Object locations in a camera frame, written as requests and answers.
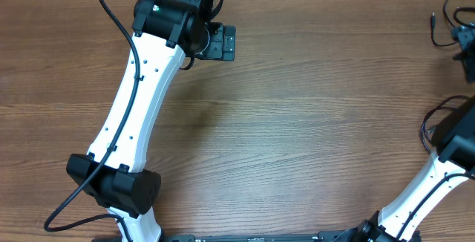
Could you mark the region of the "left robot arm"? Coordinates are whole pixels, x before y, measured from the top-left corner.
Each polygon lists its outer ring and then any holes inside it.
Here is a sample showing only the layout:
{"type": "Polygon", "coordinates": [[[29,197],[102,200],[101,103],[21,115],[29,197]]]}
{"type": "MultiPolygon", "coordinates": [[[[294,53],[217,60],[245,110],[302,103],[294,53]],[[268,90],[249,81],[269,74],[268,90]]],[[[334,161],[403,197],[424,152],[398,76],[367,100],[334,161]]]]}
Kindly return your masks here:
{"type": "Polygon", "coordinates": [[[68,160],[68,175],[116,221],[120,241],[163,236],[153,212],[161,177],[145,169],[151,131],[176,72],[196,60],[234,59],[236,30],[215,19],[223,1],[137,1],[125,33],[131,52],[108,117],[88,151],[68,160]]]}

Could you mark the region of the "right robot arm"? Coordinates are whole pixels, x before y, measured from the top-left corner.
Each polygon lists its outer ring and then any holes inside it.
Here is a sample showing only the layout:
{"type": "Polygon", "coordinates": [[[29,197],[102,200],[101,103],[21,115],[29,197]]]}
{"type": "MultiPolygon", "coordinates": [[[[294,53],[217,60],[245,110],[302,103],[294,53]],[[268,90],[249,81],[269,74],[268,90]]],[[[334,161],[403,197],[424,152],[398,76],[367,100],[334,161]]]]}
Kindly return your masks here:
{"type": "Polygon", "coordinates": [[[431,137],[422,170],[389,205],[334,241],[420,241],[418,225],[460,184],[474,179],[474,98],[446,116],[431,137]]]}

